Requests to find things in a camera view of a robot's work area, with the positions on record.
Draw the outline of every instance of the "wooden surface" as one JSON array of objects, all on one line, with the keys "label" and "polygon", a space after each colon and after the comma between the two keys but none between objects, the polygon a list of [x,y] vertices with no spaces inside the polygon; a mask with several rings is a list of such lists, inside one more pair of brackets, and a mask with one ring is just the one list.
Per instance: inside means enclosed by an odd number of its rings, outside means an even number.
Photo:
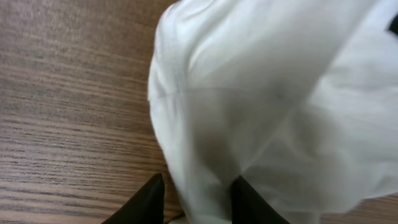
[{"label": "wooden surface", "polygon": [[[156,172],[154,31],[174,0],[0,0],[0,223],[101,223]],[[324,223],[398,223],[398,198]]]}]

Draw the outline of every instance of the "wooden table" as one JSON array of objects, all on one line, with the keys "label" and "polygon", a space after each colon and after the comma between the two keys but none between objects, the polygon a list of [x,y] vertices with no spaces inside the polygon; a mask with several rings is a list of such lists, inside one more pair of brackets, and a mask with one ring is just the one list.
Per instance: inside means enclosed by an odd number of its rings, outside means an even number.
[{"label": "wooden table", "polygon": [[[101,223],[156,172],[181,214],[146,100],[172,2],[0,0],[0,223]],[[397,206],[325,223],[397,223]]]}]

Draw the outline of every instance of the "wood grain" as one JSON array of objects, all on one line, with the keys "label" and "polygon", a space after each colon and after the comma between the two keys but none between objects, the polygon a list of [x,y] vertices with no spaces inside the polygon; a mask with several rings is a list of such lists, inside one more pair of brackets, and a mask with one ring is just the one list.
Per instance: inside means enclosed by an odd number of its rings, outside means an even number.
[{"label": "wood grain", "polygon": [[[156,172],[181,208],[146,100],[174,0],[0,0],[0,223],[101,223]],[[398,197],[327,224],[398,222]]]}]

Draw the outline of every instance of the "white cloth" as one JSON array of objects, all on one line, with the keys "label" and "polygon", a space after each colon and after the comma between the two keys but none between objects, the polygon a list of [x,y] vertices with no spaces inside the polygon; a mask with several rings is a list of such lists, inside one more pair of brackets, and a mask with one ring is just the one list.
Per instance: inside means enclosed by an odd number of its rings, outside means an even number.
[{"label": "white cloth", "polygon": [[243,177],[291,224],[398,191],[396,0],[183,0],[149,76],[191,224],[231,223]]}]

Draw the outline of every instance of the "black object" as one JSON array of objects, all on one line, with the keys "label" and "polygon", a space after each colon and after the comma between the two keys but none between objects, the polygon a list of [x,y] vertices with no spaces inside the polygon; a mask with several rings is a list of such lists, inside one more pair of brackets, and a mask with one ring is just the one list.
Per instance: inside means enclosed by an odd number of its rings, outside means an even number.
[{"label": "black object", "polygon": [[[233,224],[289,224],[243,177],[232,184],[231,203]],[[103,224],[163,224],[163,209],[164,182],[156,174]]]},{"label": "black object", "polygon": [[398,15],[392,20],[389,30],[398,35]]},{"label": "black object", "polygon": [[232,224],[289,224],[243,177],[238,177],[232,184],[231,201]]},{"label": "black object", "polygon": [[155,174],[103,224],[163,224],[164,182]]}]

